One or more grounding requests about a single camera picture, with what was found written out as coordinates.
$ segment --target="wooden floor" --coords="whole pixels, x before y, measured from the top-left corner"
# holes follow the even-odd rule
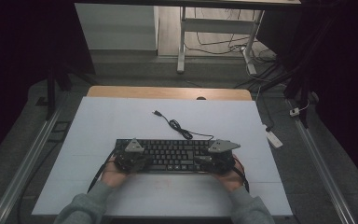
[[[179,7],[158,7],[159,30],[158,30],[158,55],[159,56],[177,56],[180,41],[180,17],[181,8]],[[254,12],[252,10],[223,9],[223,8],[201,8],[188,7],[186,9],[187,18],[205,18],[218,20],[242,20],[252,21]],[[186,49],[186,56],[219,56],[219,57],[242,57],[237,49],[232,52],[232,46],[243,45],[247,42],[248,35],[232,34],[210,34],[210,33],[186,33],[185,44],[190,49],[201,49],[210,51],[206,53],[199,50]],[[262,57],[274,57],[266,46],[255,42],[253,50],[257,56],[262,51]]]

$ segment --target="person's left hand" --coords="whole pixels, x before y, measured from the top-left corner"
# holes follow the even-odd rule
[[[118,170],[118,168],[113,163],[114,160],[115,157],[112,157],[106,163],[105,168],[103,169],[103,175],[101,177],[101,181],[113,189],[119,187],[128,176],[127,174]]]

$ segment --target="hand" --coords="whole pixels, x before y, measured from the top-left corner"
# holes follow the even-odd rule
[[[111,188],[119,187],[126,179],[127,174],[122,173],[115,166],[113,161],[115,157],[112,157],[105,165],[103,170],[103,175],[101,177],[101,181],[103,181],[107,186]]]
[[[243,166],[239,163],[239,161],[235,160],[235,167],[242,172],[242,174],[245,173]],[[224,174],[224,175],[216,175],[216,174],[212,174],[216,179],[218,179],[223,186],[225,187],[225,189],[228,192],[232,192],[237,188],[240,188],[241,186],[243,186],[243,182],[242,182],[242,178],[235,173],[234,171],[229,171],[228,173]]]

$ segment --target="person's right hand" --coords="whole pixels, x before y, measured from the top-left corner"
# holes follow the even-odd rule
[[[237,160],[235,160],[235,167],[242,172],[242,174],[245,173],[242,165],[237,162]],[[233,170],[229,171],[228,173],[224,174],[224,175],[216,175],[216,174],[212,174],[216,179],[218,179],[223,186],[225,187],[225,189],[228,192],[232,192],[237,188],[240,188],[241,186],[243,186],[243,180],[242,178],[235,173]]]

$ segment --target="gray sleeve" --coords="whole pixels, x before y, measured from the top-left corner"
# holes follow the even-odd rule
[[[274,223],[274,219],[260,197],[252,198],[245,187],[232,191],[229,198],[233,205],[231,219],[234,224]]]
[[[100,223],[106,212],[106,199],[112,191],[109,186],[97,181],[88,194],[76,195],[58,214],[54,224]]]

